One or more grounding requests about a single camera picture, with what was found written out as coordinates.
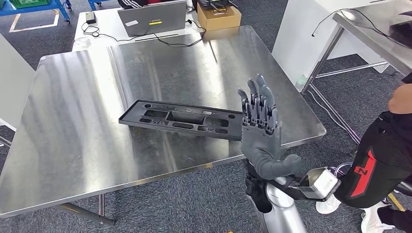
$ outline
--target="gray carpet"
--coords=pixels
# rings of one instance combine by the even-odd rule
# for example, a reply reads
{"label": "gray carpet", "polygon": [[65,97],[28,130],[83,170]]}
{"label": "gray carpet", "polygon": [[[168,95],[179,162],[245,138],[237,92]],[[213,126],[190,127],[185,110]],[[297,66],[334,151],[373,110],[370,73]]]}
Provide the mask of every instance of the gray carpet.
{"label": "gray carpet", "polygon": [[[242,25],[251,25],[265,45],[272,50],[287,0],[239,0]],[[7,33],[12,17],[0,17],[0,32],[32,67],[37,67],[43,55],[70,51],[79,12],[88,11],[86,1],[73,0],[72,25],[60,18],[54,28]],[[104,2],[104,7],[117,6]],[[324,71],[364,64],[357,55],[328,61]],[[354,130],[362,135],[368,125],[386,110],[387,101],[400,84],[400,75],[393,69],[378,74],[374,69],[318,79],[316,86],[336,107]],[[312,100],[304,96],[327,129],[321,141],[290,149],[304,161],[299,173],[320,167],[352,161],[348,152],[355,143]],[[13,132],[0,127],[0,135],[11,140]],[[0,169],[8,149],[0,148]],[[106,213],[117,220],[107,227],[52,208],[0,219],[0,233],[19,232],[142,232],[142,233],[260,233],[262,229],[244,190],[245,167],[237,161],[201,171],[172,177],[106,195]],[[397,195],[405,207],[412,201]],[[75,204],[97,211],[98,199],[92,197]],[[360,233],[361,210],[341,205],[330,215],[316,212],[314,202],[298,201],[297,207],[309,233]]]}

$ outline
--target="gray robotic hand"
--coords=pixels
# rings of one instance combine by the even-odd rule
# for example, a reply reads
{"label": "gray robotic hand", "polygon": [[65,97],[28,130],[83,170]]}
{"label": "gray robotic hand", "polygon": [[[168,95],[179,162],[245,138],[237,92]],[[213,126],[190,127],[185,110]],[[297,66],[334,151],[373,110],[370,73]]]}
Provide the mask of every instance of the gray robotic hand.
{"label": "gray robotic hand", "polygon": [[250,100],[242,89],[238,93],[242,101],[241,150],[255,167],[258,175],[267,180],[295,173],[301,164],[296,154],[280,161],[280,124],[272,91],[263,76],[248,81]]}

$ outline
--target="black plastic tray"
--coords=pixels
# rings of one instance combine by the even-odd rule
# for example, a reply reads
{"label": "black plastic tray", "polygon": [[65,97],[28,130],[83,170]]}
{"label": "black plastic tray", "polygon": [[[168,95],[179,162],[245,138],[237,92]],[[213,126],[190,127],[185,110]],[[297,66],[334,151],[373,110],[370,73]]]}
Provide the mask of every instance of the black plastic tray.
{"label": "black plastic tray", "polygon": [[242,113],[225,109],[136,100],[120,124],[240,141]]}

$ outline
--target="person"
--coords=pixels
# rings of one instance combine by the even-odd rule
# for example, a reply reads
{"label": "person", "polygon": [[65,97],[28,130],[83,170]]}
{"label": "person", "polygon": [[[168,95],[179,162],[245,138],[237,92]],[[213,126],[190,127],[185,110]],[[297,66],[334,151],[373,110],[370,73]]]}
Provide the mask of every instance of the person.
{"label": "person", "polygon": [[146,6],[148,4],[159,3],[171,0],[118,0],[123,9],[133,9]]}
{"label": "person", "polygon": [[381,233],[393,227],[412,233],[412,212],[397,211],[381,202],[412,175],[412,73],[395,90],[389,111],[383,112],[363,135],[353,166],[342,183],[316,210],[329,214],[341,203],[362,208],[362,233]]}

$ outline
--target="yellow floor tape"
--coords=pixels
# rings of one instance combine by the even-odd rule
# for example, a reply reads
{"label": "yellow floor tape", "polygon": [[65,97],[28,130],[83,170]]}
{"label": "yellow floor tape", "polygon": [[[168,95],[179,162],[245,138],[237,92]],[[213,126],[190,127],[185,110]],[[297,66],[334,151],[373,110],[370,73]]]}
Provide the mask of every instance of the yellow floor tape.
{"label": "yellow floor tape", "polygon": [[396,197],[392,193],[390,193],[388,196],[400,211],[405,211],[405,208],[403,208],[403,206],[399,203],[398,199],[396,199]]}

